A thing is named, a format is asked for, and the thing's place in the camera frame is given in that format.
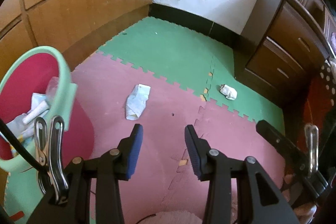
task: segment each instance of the pink trash can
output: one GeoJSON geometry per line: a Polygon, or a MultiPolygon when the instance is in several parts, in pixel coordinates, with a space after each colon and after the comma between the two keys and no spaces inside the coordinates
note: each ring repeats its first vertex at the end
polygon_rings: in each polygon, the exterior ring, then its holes
{"type": "MultiPolygon", "coordinates": [[[[26,113],[31,106],[32,93],[45,94],[47,85],[52,77],[59,77],[59,86],[67,87],[66,81],[71,84],[70,70],[60,52],[52,47],[37,47],[23,56],[21,56],[10,68],[0,85],[0,117],[5,123],[12,121],[16,116],[26,113]]],[[[73,96],[67,100],[65,93],[70,92],[70,89],[57,90],[54,102],[51,105],[49,112],[61,115],[62,105],[71,106],[73,102],[72,112],[71,107],[67,117],[63,117],[66,123],[62,144],[62,159],[63,166],[77,156],[87,160],[92,151],[94,144],[94,130],[92,123],[85,111],[73,96]]],[[[31,144],[27,149],[31,154],[35,152],[31,144]]],[[[23,167],[23,158],[18,155],[12,157],[9,144],[0,137],[0,167],[9,172],[21,172],[23,167]]]]}

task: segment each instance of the metal clip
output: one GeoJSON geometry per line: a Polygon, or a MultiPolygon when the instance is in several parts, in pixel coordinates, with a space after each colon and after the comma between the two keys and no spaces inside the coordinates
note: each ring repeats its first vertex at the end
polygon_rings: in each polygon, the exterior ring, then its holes
{"type": "Polygon", "coordinates": [[[51,119],[50,131],[47,133],[47,124],[41,117],[34,123],[36,160],[45,167],[49,177],[38,172],[38,184],[45,194],[46,189],[53,185],[56,204],[67,201],[69,184],[63,173],[61,146],[64,133],[64,121],[60,116],[51,119]]]}
{"type": "Polygon", "coordinates": [[[304,126],[304,134],[306,138],[306,145],[308,148],[308,177],[316,173],[319,167],[319,129],[317,126],[307,123],[304,126]]]}

